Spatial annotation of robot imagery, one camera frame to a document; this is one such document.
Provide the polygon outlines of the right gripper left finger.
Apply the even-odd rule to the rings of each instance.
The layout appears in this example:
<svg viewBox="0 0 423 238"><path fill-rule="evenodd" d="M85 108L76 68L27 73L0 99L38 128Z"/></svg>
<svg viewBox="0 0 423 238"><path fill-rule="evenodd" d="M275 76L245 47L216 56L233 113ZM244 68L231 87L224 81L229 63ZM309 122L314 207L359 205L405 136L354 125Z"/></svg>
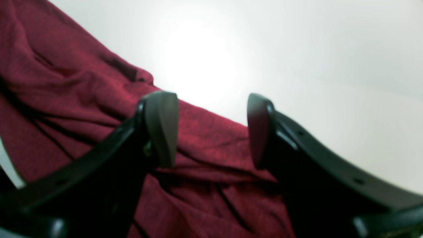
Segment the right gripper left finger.
<svg viewBox="0 0 423 238"><path fill-rule="evenodd" d="M125 238L146 175L175 165L176 93L142 97L92 150L23 188L1 193L2 238Z"/></svg>

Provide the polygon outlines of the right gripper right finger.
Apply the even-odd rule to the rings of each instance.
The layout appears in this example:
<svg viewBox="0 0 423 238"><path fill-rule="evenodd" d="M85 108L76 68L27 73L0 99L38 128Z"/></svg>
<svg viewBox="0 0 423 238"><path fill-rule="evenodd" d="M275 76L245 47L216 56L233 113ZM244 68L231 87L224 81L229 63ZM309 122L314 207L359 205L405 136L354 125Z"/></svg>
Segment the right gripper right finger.
<svg viewBox="0 0 423 238"><path fill-rule="evenodd" d="M271 100L248 97L252 160L280 184L297 238L421 238L422 195L344 160Z"/></svg>

